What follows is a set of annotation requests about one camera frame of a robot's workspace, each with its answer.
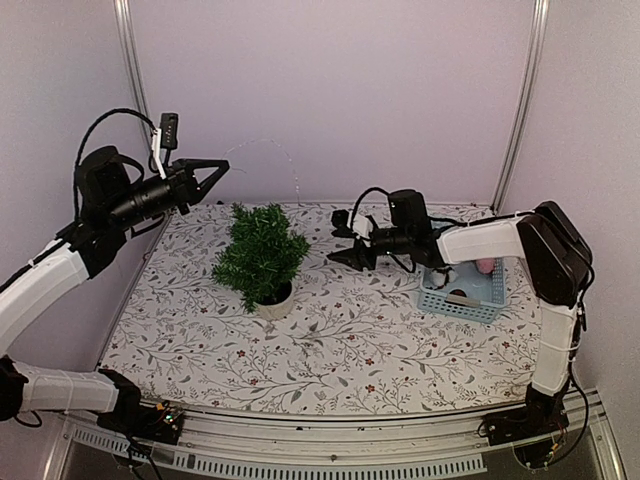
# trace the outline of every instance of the robotic arm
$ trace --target robotic arm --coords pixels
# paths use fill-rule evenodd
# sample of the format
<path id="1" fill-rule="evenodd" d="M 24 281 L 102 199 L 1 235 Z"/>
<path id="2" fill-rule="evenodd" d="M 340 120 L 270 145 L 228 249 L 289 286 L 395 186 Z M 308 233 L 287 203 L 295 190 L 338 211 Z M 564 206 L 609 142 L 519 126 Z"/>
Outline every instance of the robotic arm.
<path id="1" fill-rule="evenodd" d="M 445 219 L 452 225 L 433 228 L 431 221 L 442 219 L 429 217 L 420 193 L 401 190 L 387 197 L 393 227 L 379 228 L 372 217 L 357 212 L 334 212 L 334 236 L 354 238 L 354 246 L 328 258 L 359 271 L 374 269 L 379 255 L 408 254 L 414 268 L 418 263 L 434 269 L 484 258 L 520 258 L 542 313 L 537 365 L 526 406 L 487 415 L 483 423 L 492 445 L 566 427 L 562 397 L 585 328 L 582 300 L 593 269 L 591 250 L 564 212 L 544 202 L 523 214 L 470 223 Z"/>
<path id="2" fill-rule="evenodd" d="M 138 112 L 118 109 L 100 120 L 113 113 L 141 117 Z M 105 428 L 177 441 L 181 423 L 175 410 L 163 413 L 141 406 L 140 390 L 117 372 L 49 370 L 14 362 L 6 355 L 18 335 L 44 310 L 113 262 L 127 241 L 127 233 L 133 238 L 152 230 L 174 208 L 188 213 L 189 206 L 199 203 L 229 170 L 226 160 L 181 159 L 169 164 L 170 152 L 177 148 L 177 122 L 177 114 L 163 114 L 160 127 L 153 128 L 150 163 L 155 163 L 158 174 L 146 180 L 144 168 L 114 146 L 102 147 L 78 162 L 74 180 L 83 202 L 76 219 L 0 286 L 0 421 L 36 410 L 90 410 L 99 413 L 98 424 Z M 97 123 L 89 129 L 83 144 Z M 166 150 L 164 162 L 160 161 L 160 149 Z M 140 173 L 135 181 L 130 180 L 125 165 Z M 199 182 L 195 171 L 209 168 L 215 171 Z M 134 229 L 146 220 L 153 223 Z M 159 415 L 164 416 L 164 422 L 159 421 Z M 166 428 L 150 431 L 150 418 Z"/>

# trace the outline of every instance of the floral pattern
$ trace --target floral pattern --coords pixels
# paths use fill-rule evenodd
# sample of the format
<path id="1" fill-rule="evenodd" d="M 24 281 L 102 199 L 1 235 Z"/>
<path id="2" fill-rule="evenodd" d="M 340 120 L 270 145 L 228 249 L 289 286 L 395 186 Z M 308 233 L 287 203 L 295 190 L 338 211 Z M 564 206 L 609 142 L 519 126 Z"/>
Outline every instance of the floral pattern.
<path id="1" fill-rule="evenodd" d="M 378 261 L 373 272 L 329 262 L 345 205 L 285 205 L 312 244 L 296 279 L 296 306 L 268 322 L 243 311 L 211 278 L 228 243 L 231 208 L 176 215 L 129 299 L 102 361 L 150 399 L 309 415 L 457 410 L 523 398 L 535 365 L 540 315 L 519 263 L 506 261 L 508 305 L 491 325 L 421 312 L 419 273 Z M 383 205 L 362 212 L 389 222 Z M 430 208 L 471 220 L 486 208 Z"/>

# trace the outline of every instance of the green foliage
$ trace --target green foliage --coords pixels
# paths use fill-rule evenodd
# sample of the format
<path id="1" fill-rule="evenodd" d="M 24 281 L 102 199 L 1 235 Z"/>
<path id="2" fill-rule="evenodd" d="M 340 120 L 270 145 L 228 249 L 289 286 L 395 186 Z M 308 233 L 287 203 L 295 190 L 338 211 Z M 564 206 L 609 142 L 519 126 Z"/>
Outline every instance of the green foliage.
<path id="1" fill-rule="evenodd" d="M 275 299 L 282 284 L 293 280 L 309 243 L 289 232 L 289 220 L 280 205 L 249 211 L 234 204 L 233 218 L 231 245 L 218 255 L 213 278 L 241 292 L 244 307 L 253 312 L 256 303 Z"/>

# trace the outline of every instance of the plastic basket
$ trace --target plastic basket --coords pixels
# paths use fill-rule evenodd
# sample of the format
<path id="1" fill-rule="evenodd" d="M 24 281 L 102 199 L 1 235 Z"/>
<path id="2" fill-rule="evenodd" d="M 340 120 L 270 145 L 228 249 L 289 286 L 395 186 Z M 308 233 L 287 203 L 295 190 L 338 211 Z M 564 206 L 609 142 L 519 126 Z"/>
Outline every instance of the plastic basket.
<path id="1" fill-rule="evenodd" d="M 424 269 L 420 282 L 418 308 L 425 312 L 441 313 L 474 322 L 492 323 L 500 309 L 506 305 L 502 259 L 496 259 L 495 269 L 491 275 L 478 272 L 475 262 L 461 263 L 453 266 L 453 269 L 458 274 L 458 278 L 441 290 L 435 290 L 430 271 Z M 462 290 L 467 296 L 452 295 L 450 292 L 456 289 Z"/>

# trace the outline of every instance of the white wall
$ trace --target white wall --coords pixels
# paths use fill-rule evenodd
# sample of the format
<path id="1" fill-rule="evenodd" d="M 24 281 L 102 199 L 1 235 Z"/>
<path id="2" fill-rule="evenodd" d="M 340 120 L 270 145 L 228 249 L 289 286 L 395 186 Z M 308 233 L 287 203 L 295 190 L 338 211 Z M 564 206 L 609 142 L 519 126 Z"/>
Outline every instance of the white wall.
<path id="1" fill-rule="evenodd" d="M 78 144 L 108 109 L 131 106 L 111 0 L 2 2 L 0 14 L 0 278 L 72 220 Z M 89 150 L 114 143 L 146 158 L 135 120 L 98 128 Z M 101 276 L 45 312 L 11 348 L 36 365 L 93 369 L 115 309 L 150 238 L 127 245 Z M 41 475 L 51 428 L 0 425 L 0 478 Z"/>
<path id="2" fill-rule="evenodd" d="M 551 2 L 541 70 L 506 211 L 554 199 L 596 283 L 577 369 L 596 385 L 629 478 L 640 478 L 640 2 Z"/>
<path id="3" fill-rule="evenodd" d="M 303 200 L 371 185 L 491 201 L 533 0 L 132 2 L 151 108 L 183 112 L 185 154 L 273 138 Z M 295 200 L 270 143 L 229 155 L 215 195 Z"/>

